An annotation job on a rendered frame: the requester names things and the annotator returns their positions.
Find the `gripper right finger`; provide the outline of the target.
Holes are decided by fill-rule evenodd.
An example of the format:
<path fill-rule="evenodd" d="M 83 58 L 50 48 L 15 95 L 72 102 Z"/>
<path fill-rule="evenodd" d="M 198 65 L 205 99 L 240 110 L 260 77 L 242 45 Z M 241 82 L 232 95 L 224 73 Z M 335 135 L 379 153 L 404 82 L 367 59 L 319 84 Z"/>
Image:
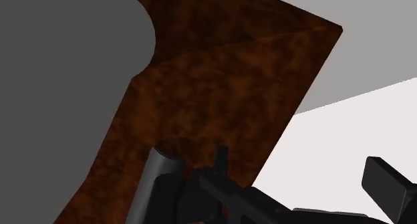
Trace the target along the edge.
<path fill-rule="evenodd" d="M 366 159 L 362 188 L 393 224 L 417 224 L 417 184 L 382 158 Z"/>

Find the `brown patterned robot stand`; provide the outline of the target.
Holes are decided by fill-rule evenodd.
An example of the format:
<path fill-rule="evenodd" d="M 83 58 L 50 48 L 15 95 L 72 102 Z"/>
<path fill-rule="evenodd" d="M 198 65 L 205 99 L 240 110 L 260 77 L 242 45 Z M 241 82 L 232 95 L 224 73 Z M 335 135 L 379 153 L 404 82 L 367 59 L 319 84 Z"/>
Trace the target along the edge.
<path fill-rule="evenodd" d="M 54 224 L 124 224 L 156 144 L 192 169 L 226 145 L 229 175 L 252 184 L 343 31 L 281 0 L 138 1 L 154 56 Z"/>

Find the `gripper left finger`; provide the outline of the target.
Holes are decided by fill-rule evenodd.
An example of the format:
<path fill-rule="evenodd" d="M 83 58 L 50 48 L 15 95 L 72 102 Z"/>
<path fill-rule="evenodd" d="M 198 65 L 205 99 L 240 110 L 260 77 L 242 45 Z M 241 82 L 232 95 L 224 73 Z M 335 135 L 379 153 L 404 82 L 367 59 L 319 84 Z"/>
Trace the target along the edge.
<path fill-rule="evenodd" d="M 229 148 L 219 146 L 212 166 L 196 169 L 187 182 L 186 222 L 204 224 L 295 224 L 290 209 L 255 187 L 227 176 Z"/>

